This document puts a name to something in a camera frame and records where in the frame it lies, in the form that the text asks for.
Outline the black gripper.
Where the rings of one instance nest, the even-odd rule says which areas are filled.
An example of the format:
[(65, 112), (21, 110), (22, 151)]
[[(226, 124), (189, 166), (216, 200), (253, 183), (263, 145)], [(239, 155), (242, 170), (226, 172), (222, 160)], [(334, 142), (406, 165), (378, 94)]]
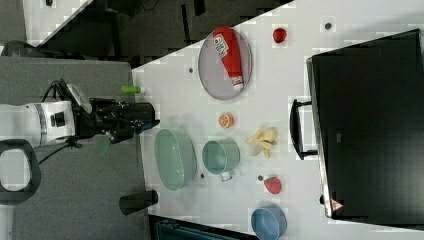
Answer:
[(117, 144), (160, 123), (156, 120), (153, 105), (148, 102), (91, 98), (89, 104), (92, 107), (90, 113), (82, 108), (75, 113), (75, 133), (79, 139), (104, 134), (111, 144)]

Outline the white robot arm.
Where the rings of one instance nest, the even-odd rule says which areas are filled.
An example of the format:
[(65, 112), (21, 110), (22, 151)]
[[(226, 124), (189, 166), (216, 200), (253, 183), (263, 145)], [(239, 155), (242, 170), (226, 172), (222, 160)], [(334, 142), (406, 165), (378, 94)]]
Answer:
[(71, 101), (1, 106), (1, 157), (28, 162), (29, 182), (21, 189), (1, 188), (3, 205), (31, 198), (41, 184), (41, 161), (35, 150), (59, 144), (79, 148), (80, 141), (105, 135), (111, 144), (126, 141), (160, 123), (152, 104), (92, 98), (87, 104)]

